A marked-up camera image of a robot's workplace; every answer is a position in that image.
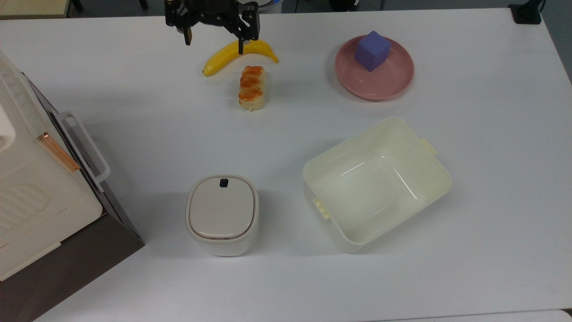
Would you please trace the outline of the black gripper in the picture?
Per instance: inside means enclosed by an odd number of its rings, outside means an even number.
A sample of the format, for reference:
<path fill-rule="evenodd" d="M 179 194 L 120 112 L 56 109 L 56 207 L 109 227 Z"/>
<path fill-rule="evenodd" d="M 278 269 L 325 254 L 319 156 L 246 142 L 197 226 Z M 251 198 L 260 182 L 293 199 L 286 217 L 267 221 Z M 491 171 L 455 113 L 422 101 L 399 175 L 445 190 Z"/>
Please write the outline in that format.
<path fill-rule="evenodd" d="M 166 0 L 165 22 L 183 35 L 185 44 L 191 45 L 192 26 L 199 22 L 206 25 L 235 29 L 238 38 L 238 54 L 244 46 L 258 40 L 260 34 L 259 4 L 235 2 L 235 0 Z"/>

